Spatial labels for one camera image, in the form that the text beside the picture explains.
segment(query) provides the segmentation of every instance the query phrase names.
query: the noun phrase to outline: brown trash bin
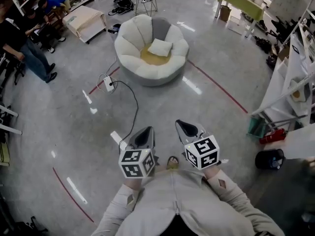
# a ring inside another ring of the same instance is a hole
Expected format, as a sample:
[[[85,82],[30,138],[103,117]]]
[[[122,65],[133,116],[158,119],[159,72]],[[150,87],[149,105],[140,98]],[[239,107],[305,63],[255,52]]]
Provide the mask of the brown trash bin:
[[[230,12],[231,9],[229,7],[227,7],[226,5],[221,5],[221,9],[220,9],[220,19],[222,21],[227,22],[228,17],[230,16]]]

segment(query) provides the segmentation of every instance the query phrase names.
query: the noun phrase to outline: white pillow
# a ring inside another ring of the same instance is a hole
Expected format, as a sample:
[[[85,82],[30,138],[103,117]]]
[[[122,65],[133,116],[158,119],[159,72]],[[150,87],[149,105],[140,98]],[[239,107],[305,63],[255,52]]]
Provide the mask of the white pillow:
[[[153,43],[149,47],[148,52],[158,56],[167,57],[171,48],[172,43],[155,38]]]

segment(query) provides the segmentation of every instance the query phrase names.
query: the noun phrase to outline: yellow seat cushion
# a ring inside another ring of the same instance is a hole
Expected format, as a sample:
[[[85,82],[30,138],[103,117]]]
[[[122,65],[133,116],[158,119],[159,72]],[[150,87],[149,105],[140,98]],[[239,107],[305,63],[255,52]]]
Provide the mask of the yellow seat cushion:
[[[150,65],[164,65],[168,63],[171,58],[171,52],[169,52],[167,57],[162,57],[148,52],[149,47],[152,43],[146,44],[145,47],[140,52],[140,57],[143,61]]]

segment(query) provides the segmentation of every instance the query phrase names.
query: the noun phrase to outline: black and white pattern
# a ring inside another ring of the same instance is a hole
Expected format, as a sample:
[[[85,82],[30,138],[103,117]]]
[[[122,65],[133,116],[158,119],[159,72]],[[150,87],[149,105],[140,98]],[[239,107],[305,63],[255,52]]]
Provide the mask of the black and white pattern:
[[[211,142],[209,138],[206,138],[204,140],[200,140],[196,143],[194,143],[197,151],[199,152],[199,155],[203,155],[205,153],[208,153],[214,149],[216,149],[216,146]]]
[[[214,152],[210,155],[206,155],[201,158],[201,168],[208,167],[212,164],[215,164],[218,160],[218,152]]]
[[[186,149],[187,160],[194,166],[198,167],[197,157],[195,157],[188,149]]]
[[[154,161],[152,158],[152,154],[149,153],[148,156],[146,157],[146,159],[144,159],[144,161],[142,162],[144,170],[146,172],[146,174],[149,173],[149,171],[152,169],[152,167],[154,166]]]
[[[125,152],[122,162],[138,162],[141,150],[128,150]]]
[[[130,164],[130,165],[122,165],[122,167],[127,177],[143,177],[139,165]]]

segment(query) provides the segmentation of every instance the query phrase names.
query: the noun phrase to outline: blue shirt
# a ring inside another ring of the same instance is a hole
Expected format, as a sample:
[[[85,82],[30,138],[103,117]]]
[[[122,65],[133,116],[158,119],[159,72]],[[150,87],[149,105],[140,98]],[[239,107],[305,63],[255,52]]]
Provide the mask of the blue shirt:
[[[49,13],[53,6],[59,7],[61,3],[63,3],[65,0],[47,0],[47,6],[44,9],[45,13]]]

